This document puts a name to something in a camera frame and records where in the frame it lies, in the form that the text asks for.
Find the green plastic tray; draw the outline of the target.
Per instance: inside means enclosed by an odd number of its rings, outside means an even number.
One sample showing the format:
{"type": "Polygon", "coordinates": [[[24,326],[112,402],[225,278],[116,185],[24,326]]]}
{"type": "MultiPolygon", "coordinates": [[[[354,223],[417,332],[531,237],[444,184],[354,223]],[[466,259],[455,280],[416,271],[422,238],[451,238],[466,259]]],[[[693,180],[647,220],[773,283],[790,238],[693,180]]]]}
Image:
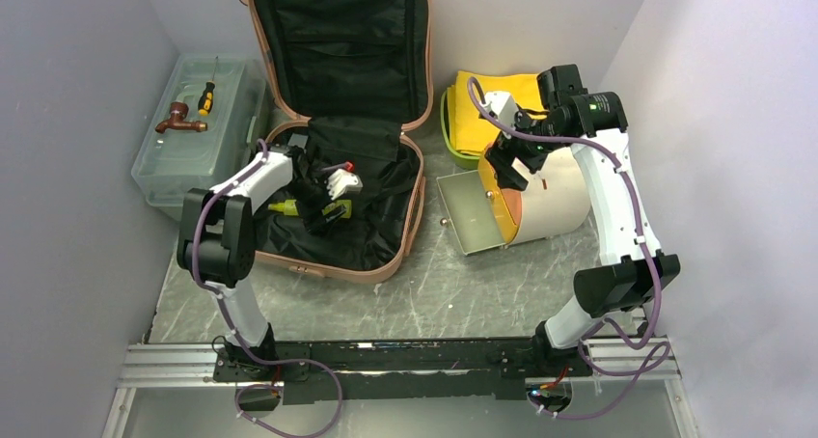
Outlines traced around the green plastic tray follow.
{"type": "Polygon", "coordinates": [[[459,151],[454,146],[453,128],[456,112],[454,111],[455,86],[449,86],[440,98],[440,126],[445,147],[447,148],[453,163],[464,170],[472,171],[478,167],[478,162],[485,150],[494,143],[500,133],[499,129],[492,124],[482,121],[483,126],[488,128],[488,132],[477,137],[477,151],[459,151]]]}

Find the cream appliance with orange rim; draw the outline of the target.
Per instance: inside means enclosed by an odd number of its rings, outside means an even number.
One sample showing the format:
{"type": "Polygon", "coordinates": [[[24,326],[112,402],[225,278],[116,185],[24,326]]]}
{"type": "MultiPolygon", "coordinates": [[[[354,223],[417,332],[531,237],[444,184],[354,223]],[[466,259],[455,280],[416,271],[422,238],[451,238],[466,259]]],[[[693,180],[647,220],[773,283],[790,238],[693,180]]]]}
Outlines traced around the cream appliance with orange rim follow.
{"type": "Polygon", "coordinates": [[[590,212],[586,183],[569,148],[553,151],[542,169],[531,173],[516,161],[528,181],[523,191],[502,188],[491,165],[437,178],[446,210],[444,226],[453,230],[468,256],[577,230],[590,212]]]}

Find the yellow cloth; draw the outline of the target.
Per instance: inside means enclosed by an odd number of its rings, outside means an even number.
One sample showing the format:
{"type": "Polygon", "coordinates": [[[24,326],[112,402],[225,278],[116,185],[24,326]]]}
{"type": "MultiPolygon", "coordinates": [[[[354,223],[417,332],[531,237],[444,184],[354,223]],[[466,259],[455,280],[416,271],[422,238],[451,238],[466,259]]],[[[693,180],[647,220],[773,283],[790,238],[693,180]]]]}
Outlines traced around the yellow cloth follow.
{"type": "Polygon", "coordinates": [[[542,112],[536,73],[490,76],[459,70],[448,87],[447,116],[451,148],[464,155],[480,155],[494,141],[499,130],[482,119],[467,92],[467,80],[474,76],[485,92],[508,91],[523,108],[542,112]]]}

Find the pink hard-shell suitcase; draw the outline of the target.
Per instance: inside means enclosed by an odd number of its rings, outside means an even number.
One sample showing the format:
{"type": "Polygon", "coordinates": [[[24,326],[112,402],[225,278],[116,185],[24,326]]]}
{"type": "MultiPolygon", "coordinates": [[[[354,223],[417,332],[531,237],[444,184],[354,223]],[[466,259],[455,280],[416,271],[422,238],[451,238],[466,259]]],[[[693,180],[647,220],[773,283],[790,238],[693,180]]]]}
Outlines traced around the pink hard-shell suitcase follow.
{"type": "Polygon", "coordinates": [[[294,272],[376,284],[411,251],[423,217],[424,156],[410,134],[433,85],[428,0],[240,0],[286,115],[270,142],[306,140],[314,169],[352,164],[363,188],[320,232],[264,206],[257,256],[294,272]]]}

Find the green yellow bottle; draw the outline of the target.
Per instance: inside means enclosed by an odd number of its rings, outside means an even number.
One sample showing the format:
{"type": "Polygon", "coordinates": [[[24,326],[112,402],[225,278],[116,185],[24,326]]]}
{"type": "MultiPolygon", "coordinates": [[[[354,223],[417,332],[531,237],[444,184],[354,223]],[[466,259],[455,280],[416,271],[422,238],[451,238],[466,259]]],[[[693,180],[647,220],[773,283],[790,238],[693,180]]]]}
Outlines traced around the green yellow bottle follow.
{"type": "Polygon", "coordinates": [[[298,202],[295,199],[287,199],[281,202],[270,203],[267,205],[267,210],[273,213],[282,214],[284,216],[300,216],[298,202]]]}

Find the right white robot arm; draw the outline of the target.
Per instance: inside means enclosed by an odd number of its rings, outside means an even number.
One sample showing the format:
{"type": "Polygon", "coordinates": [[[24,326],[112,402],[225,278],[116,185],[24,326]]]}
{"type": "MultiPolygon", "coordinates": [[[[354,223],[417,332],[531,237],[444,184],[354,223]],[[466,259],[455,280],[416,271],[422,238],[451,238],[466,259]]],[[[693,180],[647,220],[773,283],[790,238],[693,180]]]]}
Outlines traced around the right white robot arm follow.
{"type": "Polygon", "coordinates": [[[652,302],[648,327],[655,328],[662,290],[679,274],[680,262],[664,252],[643,210],[620,96],[589,92],[575,64],[549,68],[536,81],[542,118],[532,117],[509,92],[484,92],[475,78],[467,90],[481,118],[500,131],[484,153],[499,188],[532,188],[531,177],[558,151],[570,152],[586,186],[600,264],[575,273],[572,299],[538,328],[544,341],[532,348],[532,364],[554,375],[568,363],[567,348],[614,311],[652,302]]]}

